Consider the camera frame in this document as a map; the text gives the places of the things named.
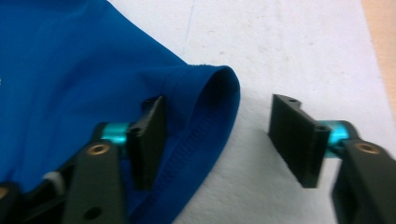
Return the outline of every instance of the black plastic part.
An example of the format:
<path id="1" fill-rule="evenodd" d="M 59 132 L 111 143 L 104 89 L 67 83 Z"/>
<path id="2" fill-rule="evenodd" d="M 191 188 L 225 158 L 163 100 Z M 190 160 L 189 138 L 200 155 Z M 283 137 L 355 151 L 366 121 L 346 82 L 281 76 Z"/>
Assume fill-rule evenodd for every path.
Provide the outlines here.
<path id="1" fill-rule="evenodd" d="M 64 179 L 66 191 L 70 189 L 72 176 L 76 167 L 75 158 L 76 155 L 56 170 Z M 23 195 L 24 208 L 33 209 L 42 203 L 48 203 L 57 196 L 53 184 L 48 180 L 43 180 L 35 189 Z"/>
<path id="2" fill-rule="evenodd" d="M 269 137 L 304 188 L 315 188 L 331 130 L 300 109 L 296 99 L 274 95 Z"/>
<path id="3" fill-rule="evenodd" d="M 343 144 L 343 163 L 332 190 L 338 223 L 396 223 L 396 161 L 372 143 Z"/>
<path id="4" fill-rule="evenodd" d="M 93 130 L 91 142 L 98 142 L 101 141 L 102 135 L 103 135 L 103 130 L 105 129 L 106 125 L 108 122 L 100 122 L 98 125 L 96 125 L 95 129 Z"/>
<path id="5" fill-rule="evenodd" d="M 21 191 L 17 184 L 0 184 L 0 223 L 18 223 L 21 212 Z"/>
<path id="6" fill-rule="evenodd" d="M 127 133 L 127 153 L 132 163 L 134 187 L 151 189 L 161 163 L 166 140 L 166 116 L 163 96 L 141 105 L 140 120 Z"/>
<path id="7" fill-rule="evenodd" d="M 355 126 L 346 120 L 339 120 L 344 126 L 346 127 L 347 132 L 349 133 L 348 139 L 361 139 L 359 136 L 358 131 L 356 130 Z"/>
<path id="8" fill-rule="evenodd" d="M 61 223 L 67 195 L 54 197 L 44 203 L 25 210 L 21 224 Z"/>
<path id="9" fill-rule="evenodd" d="M 63 224 L 126 223 L 119 159 L 119 150 L 109 142 L 79 152 Z"/>

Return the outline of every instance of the blue fabric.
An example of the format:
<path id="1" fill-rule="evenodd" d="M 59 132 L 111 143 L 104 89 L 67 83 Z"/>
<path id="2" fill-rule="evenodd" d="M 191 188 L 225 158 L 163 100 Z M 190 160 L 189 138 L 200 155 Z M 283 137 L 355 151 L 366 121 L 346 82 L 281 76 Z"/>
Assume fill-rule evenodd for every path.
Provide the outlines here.
<path id="1" fill-rule="evenodd" d="M 98 122 L 130 122 L 164 95 L 168 138 L 152 191 L 135 191 L 133 223 L 169 223 L 229 137 L 239 84 L 226 66 L 185 64 L 107 1 L 0 1 L 0 181 L 33 189 L 91 137 Z"/>

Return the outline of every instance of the brass insert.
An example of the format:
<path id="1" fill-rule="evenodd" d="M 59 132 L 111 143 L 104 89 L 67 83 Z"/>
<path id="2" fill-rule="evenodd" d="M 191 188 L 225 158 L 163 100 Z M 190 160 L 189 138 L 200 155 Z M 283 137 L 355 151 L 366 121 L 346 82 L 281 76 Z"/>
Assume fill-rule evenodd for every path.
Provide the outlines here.
<path id="1" fill-rule="evenodd" d="M 92 156 L 97 156 L 107 153 L 109 150 L 110 150 L 110 146 L 105 144 L 98 144 L 88 148 L 87 153 Z"/>
<path id="2" fill-rule="evenodd" d="M 380 151 L 377 147 L 365 143 L 357 143 L 355 144 L 355 148 L 357 148 L 360 151 L 366 152 L 366 153 L 371 153 L 371 154 L 379 154 Z"/>
<path id="3" fill-rule="evenodd" d="M 0 200 L 8 194 L 8 188 L 0 187 Z"/>

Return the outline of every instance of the screw hole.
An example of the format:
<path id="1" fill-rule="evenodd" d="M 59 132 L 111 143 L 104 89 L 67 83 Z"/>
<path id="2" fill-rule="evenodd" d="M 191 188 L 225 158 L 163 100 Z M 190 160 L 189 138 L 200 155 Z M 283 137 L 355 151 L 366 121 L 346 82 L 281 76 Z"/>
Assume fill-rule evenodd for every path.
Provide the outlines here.
<path id="1" fill-rule="evenodd" d="M 93 147 L 88 148 L 87 153 L 92 156 L 96 156 L 96 155 L 104 154 L 104 153 L 108 152 L 109 150 L 110 150 L 110 146 L 100 144 L 100 145 L 95 145 Z"/>
<path id="2" fill-rule="evenodd" d="M 85 220 L 94 220 L 102 215 L 102 209 L 100 207 L 92 207 L 84 213 Z"/>
<path id="3" fill-rule="evenodd" d="M 373 151 L 373 149 L 369 146 L 361 146 L 361 148 L 363 148 L 364 150 L 367 150 L 367 151 Z"/>

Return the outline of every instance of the white paper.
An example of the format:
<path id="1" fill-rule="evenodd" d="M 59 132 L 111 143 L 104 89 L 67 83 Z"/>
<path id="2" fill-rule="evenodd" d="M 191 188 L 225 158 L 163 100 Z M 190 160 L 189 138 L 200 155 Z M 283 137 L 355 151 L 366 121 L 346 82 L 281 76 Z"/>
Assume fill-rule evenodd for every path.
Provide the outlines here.
<path id="1" fill-rule="evenodd" d="M 272 94 L 303 102 L 314 119 L 344 119 L 396 155 L 390 113 L 367 24 L 352 1 L 110 1 L 192 64 L 227 64 L 242 100 L 216 166 L 175 223 L 336 223 L 330 192 L 302 189 L 266 135 Z"/>

